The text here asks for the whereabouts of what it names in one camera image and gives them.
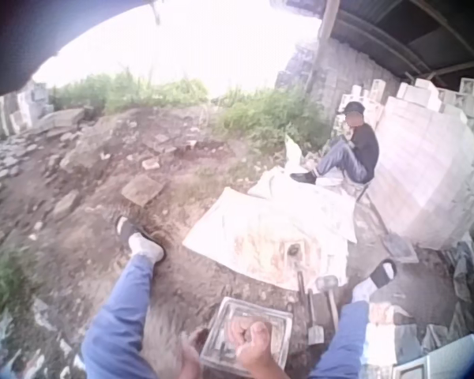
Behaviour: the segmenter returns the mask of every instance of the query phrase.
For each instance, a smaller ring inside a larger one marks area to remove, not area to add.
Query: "blue pants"
[[[330,141],[330,150],[320,159],[316,166],[318,176],[323,176],[334,167],[345,171],[355,183],[364,183],[367,169],[356,159],[355,152],[343,137]]]
[[[82,344],[88,379],[156,379],[140,354],[153,267],[148,258],[133,256],[93,320]],[[358,378],[368,314],[367,302],[342,309],[339,331],[309,379]]]

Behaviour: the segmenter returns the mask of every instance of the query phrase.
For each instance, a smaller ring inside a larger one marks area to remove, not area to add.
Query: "sky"
[[[132,73],[155,83],[199,78],[211,96],[232,86],[273,86],[299,41],[320,20],[273,9],[269,0],[165,0],[161,25],[150,6],[90,29],[50,58],[35,81],[62,86],[91,73]]]

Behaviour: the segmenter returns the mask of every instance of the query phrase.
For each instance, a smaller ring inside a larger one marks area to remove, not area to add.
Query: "ground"
[[[264,170],[281,163],[281,154],[263,156],[245,141],[216,133],[216,116],[217,109],[208,106],[137,109],[96,124],[83,121],[63,130],[68,134],[33,129],[0,141],[0,168],[5,156],[16,154],[12,151],[36,145],[18,158],[20,174],[0,179],[0,231],[6,236],[2,247],[22,248],[34,296],[47,305],[44,315],[55,329],[39,329],[32,313],[19,313],[22,325],[14,329],[9,349],[12,356],[13,347],[22,348],[17,367],[40,349],[46,358],[45,377],[59,377],[66,366],[72,377],[84,377],[73,367],[73,359],[88,323],[127,262],[114,226],[116,217],[125,214],[167,248],[167,260],[155,269],[143,351],[160,377],[175,376],[180,332],[207,325],[224,296],[278,310],[291,303],[295,325],[287,372],[291,377],[307,373],[321,351],[306,354],[307,318],[297,294],[237,274],[182,247],[189,229],[225,186],[245,192]],[[142,161],[148,158],[156,158],[160,167],[145,171]],[[141,207],[121,191],[144,173],[163,188]],[[74,195],[73,203],[60,211],[57,204],[68,193]],[[363,278],[388,256],[381,242],[385,230],[367,197],[356,207],[355,227],[359,242],[350,246],[348,276]],[[393,286],[376,295],[380,302],[401,306],[424,333],[427,324],[450,326],[457,298],[437,256],[420,253],[419,258],[419,264],[401,265]],[[343,291],[337,298],[340,305]],[[317,295],[317,319],[330,338],[333,327],[325,304]],[[64,354],[60,340],[72,350]]]

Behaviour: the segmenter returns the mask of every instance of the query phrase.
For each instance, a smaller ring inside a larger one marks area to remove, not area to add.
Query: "man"
[[[348,103],[344,109],[346,123],[353,129],[352,139],[344,137],[333,141],[328,153],[318,166],[306,174],[291,174],[297,182],[315,184],[316,179],[325,175],[333,167],[345,171],[356,183],[368,183],[374,177],[374,169],[379,157],[378,140],[372,128],[363,120],[365,107],[357,101]]]
[[[142,337],[153,268],[165,257],[164,249],[120,217],[116,230],[131,249],[123,270],[106,304],[96,315],[82,344],[88,379],[157,379],[153,368],[141,357]],[[383,261],[371,276],[353,289],[352,303],[342,309],[339,330],[328,351],[309,378],[358,377],[368,322],[369,298],[396,275],[395,264]],[[179,379],[200,379],[199,352],[202,329],[182,342]],[[254,379],[288,379],[273,360],[269,327],[260,321],[234,319],[228,326],[228,340],[235,345],[236,358]]]

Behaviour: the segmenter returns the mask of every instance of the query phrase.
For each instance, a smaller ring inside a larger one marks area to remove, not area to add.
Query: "black shirt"
[[[365,182],[368,182],[374,177],[374,169],[378,163],[378,139],[371,126],[363,124],[355,128],[351,141],[355,145],[353,151],[355,152],[356,159],[367,170]]]

